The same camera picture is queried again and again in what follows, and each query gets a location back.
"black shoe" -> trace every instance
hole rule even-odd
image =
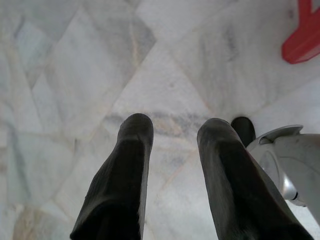
[[[249,118],[239,116],[231,122],[231,126],[245,147],[248,147],[248,145],[256,139],[255,127]]]

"red plastic piece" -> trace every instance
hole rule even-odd
[[[320,8],[312,13],[312,0],[298,0],[299,27],[282,45],[282,57],[298,64],[320,54]]]

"silver machine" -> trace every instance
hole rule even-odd
[[[320,225],[320,134],[301,134],[302,125],[284,126],[255,139],[247,150],[282,197],[307,206]]]

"marble floor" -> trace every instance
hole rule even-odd
[[[69,239],[121,122],[140,112],[155,128],[144,239],[217,240],[205,120],[320,133],[320,57],[281,58],[297,24],[296,0],[0,0],[0,239]],[[289,206],[320,240],[308,209]]]

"red object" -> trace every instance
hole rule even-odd
[[[312,0],[298,0],[299,27],[282,45],[282,57],[298,64],[320,54],[320,8],[312,13]]]

